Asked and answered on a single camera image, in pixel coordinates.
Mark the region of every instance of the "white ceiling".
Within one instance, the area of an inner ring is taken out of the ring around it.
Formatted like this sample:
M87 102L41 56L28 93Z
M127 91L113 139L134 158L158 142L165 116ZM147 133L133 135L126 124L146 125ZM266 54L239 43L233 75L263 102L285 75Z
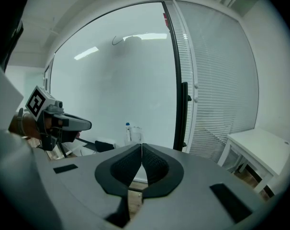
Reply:
M55 38L80 11L97 0L28 0L22 22L24 32L9 65L44 67ZM236 0L232 8L242 16L257 0Z

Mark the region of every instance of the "table leg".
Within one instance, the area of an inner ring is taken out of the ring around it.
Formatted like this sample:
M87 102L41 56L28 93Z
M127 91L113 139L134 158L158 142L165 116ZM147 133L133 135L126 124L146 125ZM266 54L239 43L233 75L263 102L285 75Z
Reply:
M238 158L237 158L237 160L236 160L236 162L235 162L235 164L234 164L234 171L233 171L233 173L236 172L236 170L240 166L242 159L243 159L243 155L239 155Z
M240 173L243 172L243 170L245 169L247 163L248 163L248 161L245 159L245 162L243 163L242 167L241 167L240 170L239 170Z
M221 155L221 158L218 160L218 163L217 163L217 164L218 164L219 166L222 166L223 163L225 163L225 161L226 161L226 159L227 159L229 153L230 153L230 140L228 139L228 140L227 140L227 143L226 143L226 146L225 146L225 148L224 148L224 150L223 150L223 153L222 153L222 155Z
M256 193L261 192L261 190L264 189L264 187L268 184L270 179L273 177L271 173L267 173L264 178L260 181L260 183L254 188L254 191Z
M60 158L63 155L62 152L60 151L58 145L55 146L54 152L56 153L58 158Z

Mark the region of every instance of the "white wall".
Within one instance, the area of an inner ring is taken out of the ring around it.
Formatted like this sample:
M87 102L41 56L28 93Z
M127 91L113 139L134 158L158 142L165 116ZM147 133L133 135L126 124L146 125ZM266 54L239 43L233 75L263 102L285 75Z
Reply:
M43 68L7 66L5 74L14 87L24 96L17 110L21 107L25 108L26 102L36 85L43 86Z
M268 0L259 0L244 22L259 81L256 126L290 142L290 31ZM274 193L286 188L289 174L290 159L268 184Z

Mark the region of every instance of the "black strip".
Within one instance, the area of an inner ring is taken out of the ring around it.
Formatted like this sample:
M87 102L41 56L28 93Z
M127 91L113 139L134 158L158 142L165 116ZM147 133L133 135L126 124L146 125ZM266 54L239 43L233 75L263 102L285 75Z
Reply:
M260 181L262 180L262 178L249 165L246 165L245 169L255 178L255 180L258 183L260 183ZM267 193L267 195L269 197L273 197L275 195L273 193L273 191L267 185L264 187L264 191Z
M181 148L184 147L183 143L184 143L184 137L185 137L185 129L187 126L187 116L188 116L188 101L189 101L189 90L188 90L188 83L187 82L183 82L181 84L181 91L182 91L182 116L181 116L181 129L180 129L180 135L179 135L179 144L178 146L180 146Z
M48 76L47 76L47 78L49 78L49 90L46 90L48 93L50 93L50 84L51 84L51 71L53 70L53 64L54 64L54 58L55 58L55 56L52 58L52 60L49 62L49 65L48 65L48 67L47 67L47 69L46 69L46 71L48 70L48 68L50 68L50 73L48 74Z
M65 153L64 148L63 148L61 142L58 142L58 144L59 144L59 147L60 147L61 152L63 153L63 156L64 156L65 158L67 158L67 154Z
M47 91L47 78L45 78L44 89Z
M84 145L83 147L88 148L88 149L90 149L92 151L97 151L95 143L87 141L87 140L83 140L83 139L80 139L80 138L76 138L76 140L80 140L80 141L86 143L86 145Z
M235 223L244 220L251 215L251 211L243 202L238 199L225 184L215 184L210 186L211 190L227 210Z
M181 163L148 144L143 144L142 149L142 165L148 181L148 187L143 190L143 199L167 196L183 178Z
M129 191L138 192L138 193L142 193L142 192L143 192L142 189L137 189L137 188L132 188L132 187L129 187L128 190L129 190Z
M69 165L66 165L66 166L54 168L54 171L56 172L56 174L59 174L59 173L70 171L70 170L73 170L73 169L76 169L76 168L78 168L76 165L69 164Z
M165 11L166 18L168 20L169 32L172 38L173 49L174 49L174 58L175 58L175 69L176 69L176 87L177 87L177 110L176 110L176 127L175 127L175 137L174 137L174 150L182 151L181 140L181 126L182 126L182 91L181 91L181 67L180 67L180 58L178 45L175 35L175 30L173 27L172 20L169 16L165 2L162 2L163 9Z

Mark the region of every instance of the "window blind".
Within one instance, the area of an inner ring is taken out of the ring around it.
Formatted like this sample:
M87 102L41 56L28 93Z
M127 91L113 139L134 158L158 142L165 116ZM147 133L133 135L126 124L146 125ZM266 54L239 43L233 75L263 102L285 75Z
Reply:
M238 21L198 4L178 1L178 5L193 43L199 86L190 153L218 162L228 134L255 126L254 57ZM225 166L231 167L235 159L232 152Z

